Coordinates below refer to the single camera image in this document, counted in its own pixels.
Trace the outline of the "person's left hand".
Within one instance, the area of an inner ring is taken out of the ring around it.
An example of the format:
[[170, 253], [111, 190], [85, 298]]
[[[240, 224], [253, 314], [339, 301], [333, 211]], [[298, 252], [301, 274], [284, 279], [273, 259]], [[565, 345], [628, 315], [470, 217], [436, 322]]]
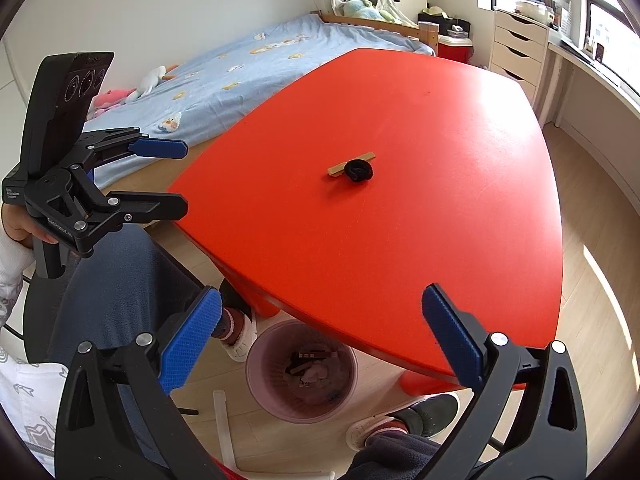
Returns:
[[3, 204], [1, 221], [6, 235], [27, 248], [33, 248], [35, 240], [51, 245], [58, 244], [58, 241], [35, 222], [22, 206]]

